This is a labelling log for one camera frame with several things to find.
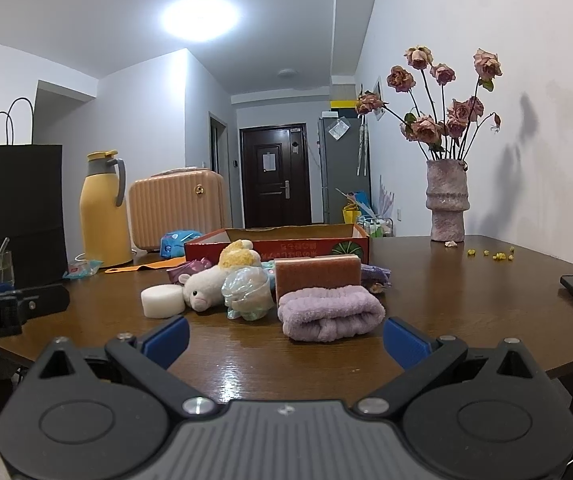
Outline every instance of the orange strap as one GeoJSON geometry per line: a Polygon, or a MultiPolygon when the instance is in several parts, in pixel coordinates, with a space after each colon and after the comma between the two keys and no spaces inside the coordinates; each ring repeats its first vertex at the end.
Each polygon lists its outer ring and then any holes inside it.
{"type": "Polygon", "coordinates": [[[173,267],[178,267],[186,262],[184,256],[179,258],[172,258],[170,260],[163,260],[161,262],[154,262],[152,264],[143,264],[133,267],[116,267],[115,269],[107,269],[104,272],[107,274],[113,274],[114,272],[129,272],[130,270],[141,270],[141,269],[172,269],[173,267]]]}

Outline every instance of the suitcase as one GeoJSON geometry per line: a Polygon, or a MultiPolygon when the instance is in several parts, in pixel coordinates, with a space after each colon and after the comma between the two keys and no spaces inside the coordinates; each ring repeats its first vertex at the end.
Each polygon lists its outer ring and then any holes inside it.
{"type": "Polygon", "coordinates": [[[168,232],[222,229],[225,206],[224,178],[210,170],[182,168],[137,180],[128,192],[133,243],[156,251],[168,232]]]}

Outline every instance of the brown sponge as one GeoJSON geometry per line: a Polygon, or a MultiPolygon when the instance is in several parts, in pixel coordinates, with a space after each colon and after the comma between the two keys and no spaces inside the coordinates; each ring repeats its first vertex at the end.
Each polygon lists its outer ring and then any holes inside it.
{"type": "Polygon", "coordinates": [[[276,260],[276,299],[288,292],[321,286],[339,288],[359,285],[362,267],[356,254],[317,256],[316,258],[278,258],[276,260]]]}

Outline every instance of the pink ceramic vase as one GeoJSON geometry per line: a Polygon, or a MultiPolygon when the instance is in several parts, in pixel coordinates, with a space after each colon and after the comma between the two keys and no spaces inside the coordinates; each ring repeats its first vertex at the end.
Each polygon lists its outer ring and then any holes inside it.
{"type": "Polygon", "coordinates": [[[433,212],[431,239],[464,241],[464,212],[470,208],[465,164],[453,158],[428,160],[427,183],[427,208],[433,212]]]}

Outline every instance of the red cardboard box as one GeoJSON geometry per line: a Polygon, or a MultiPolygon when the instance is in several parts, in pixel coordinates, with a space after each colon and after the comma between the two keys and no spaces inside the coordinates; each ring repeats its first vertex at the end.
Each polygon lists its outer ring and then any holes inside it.
{"type": "Polygon", "coordinates": [[[357,254],[362,263],[369,262],[369,236],[357,224],[220,229],[185,243],[186,260],[207,258],[217,264],[222,250],[236,240],[251,240],[263,262],[327,254],[357,254]]]}

